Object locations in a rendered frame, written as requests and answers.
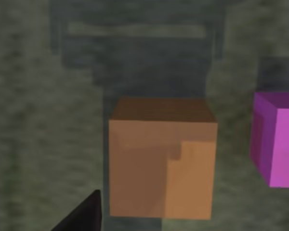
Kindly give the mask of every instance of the cube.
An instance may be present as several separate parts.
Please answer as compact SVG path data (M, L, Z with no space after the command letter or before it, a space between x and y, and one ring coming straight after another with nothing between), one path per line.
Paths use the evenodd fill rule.
M120 99L109 120L110 215L210 219L216 139L205 100Z
M269 187L289 188L289 92L256 92L250 157Z

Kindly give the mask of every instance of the cube's top face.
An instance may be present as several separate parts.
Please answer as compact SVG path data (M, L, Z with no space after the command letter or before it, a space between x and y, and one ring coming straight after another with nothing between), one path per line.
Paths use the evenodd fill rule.
M201 99L121 98L111 119L216 123Z
M277 109L289 109L289 92L257 92L256 94L266 99Z

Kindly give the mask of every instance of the orange block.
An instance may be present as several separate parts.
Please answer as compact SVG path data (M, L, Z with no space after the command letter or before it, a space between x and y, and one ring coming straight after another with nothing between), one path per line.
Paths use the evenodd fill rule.
M109 121L110 215L210 219L216 139L205 100L122 98Z

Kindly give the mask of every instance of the pink cube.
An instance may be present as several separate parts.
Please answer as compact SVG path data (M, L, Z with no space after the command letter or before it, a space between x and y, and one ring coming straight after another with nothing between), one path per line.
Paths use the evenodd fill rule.
M256 92L250 157L271 188L289 188L289 92Z

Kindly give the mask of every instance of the purple cube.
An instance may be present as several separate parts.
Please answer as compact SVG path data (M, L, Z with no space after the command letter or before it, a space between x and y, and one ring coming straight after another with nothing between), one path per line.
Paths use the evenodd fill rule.
M271 188L289 188L289 92L256 92L250 157Z

